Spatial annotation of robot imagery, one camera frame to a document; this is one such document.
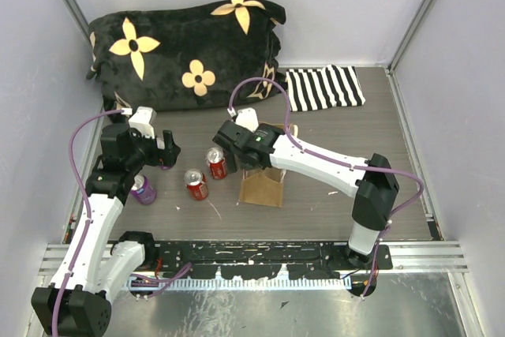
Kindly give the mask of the brown canvas bag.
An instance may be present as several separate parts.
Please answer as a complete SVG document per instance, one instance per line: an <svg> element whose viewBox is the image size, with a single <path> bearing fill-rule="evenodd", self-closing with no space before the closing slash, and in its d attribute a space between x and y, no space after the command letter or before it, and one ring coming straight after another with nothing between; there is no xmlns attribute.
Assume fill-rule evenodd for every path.
<svg viewBox="0 0 505 337"><path fill-rule="evenodd" d="M247 204L281 208L286 170L273 167L268 157L273 144L285 135L281 124L260 124L257 132L238 155L242 169L239 201Z"/></svg>

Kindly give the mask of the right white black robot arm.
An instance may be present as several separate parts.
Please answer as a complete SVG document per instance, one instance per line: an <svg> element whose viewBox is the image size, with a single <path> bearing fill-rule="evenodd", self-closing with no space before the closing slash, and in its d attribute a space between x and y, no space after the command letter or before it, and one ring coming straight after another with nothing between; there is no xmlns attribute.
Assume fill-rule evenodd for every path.
<svg viewBox="0 0 505 337"><path fill-rule="evenodd" d="M261 123L251 131L231 120L223 123L213 142L249 168L293 171L354 199L346 259L356 269L370 265L399 192L398 181L384 156L374 154L364 159L341 155L308 144L273 125Z"/></svg>

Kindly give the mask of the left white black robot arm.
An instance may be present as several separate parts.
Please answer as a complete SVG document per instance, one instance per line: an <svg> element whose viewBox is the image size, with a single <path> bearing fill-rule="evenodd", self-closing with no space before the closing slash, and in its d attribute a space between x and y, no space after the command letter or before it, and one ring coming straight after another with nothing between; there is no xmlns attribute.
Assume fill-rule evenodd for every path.
<svg viewBox="0 0 505 337"><path fill-rule="evenodd" d="M88 179L74 175L84 209L56 273L32 295L32 308L51 336L104 335L114 300L127 280L137 269L151 270L158 261L154 238L147 232L126 233L110 258L103 259L136 176L146 166L172 167L181 151L171 131L157 137L152 108L125 108L119 113L128 119L103 128L102 153Z"/></svg>

